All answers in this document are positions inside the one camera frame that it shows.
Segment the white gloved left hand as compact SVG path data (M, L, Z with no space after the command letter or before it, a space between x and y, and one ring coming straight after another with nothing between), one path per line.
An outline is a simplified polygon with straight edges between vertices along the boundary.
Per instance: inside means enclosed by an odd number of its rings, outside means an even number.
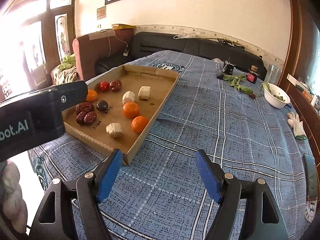
M1 162L1 211L15 231L25 234L28 211L19 181L20 172L16 164L9 160Z

